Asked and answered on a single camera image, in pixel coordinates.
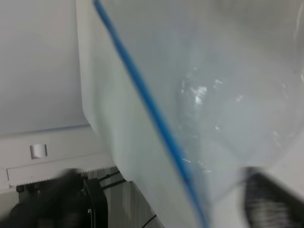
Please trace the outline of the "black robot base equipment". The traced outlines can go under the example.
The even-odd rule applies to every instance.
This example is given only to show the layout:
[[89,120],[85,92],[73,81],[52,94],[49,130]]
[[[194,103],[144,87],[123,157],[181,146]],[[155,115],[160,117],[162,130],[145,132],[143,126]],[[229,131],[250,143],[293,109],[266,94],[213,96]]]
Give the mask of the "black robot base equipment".
[[19,202],[2,216],[3,228],[160,228],[143,195],[117,167],[16,187]]

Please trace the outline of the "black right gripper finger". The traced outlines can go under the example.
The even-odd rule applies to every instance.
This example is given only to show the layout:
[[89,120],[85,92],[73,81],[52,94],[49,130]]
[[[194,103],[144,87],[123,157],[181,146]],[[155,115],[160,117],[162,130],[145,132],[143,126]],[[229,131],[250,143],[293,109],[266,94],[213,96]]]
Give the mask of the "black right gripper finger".
[[250,228],[302,228],[304,199],[260,169],[245,169],[243,210]]

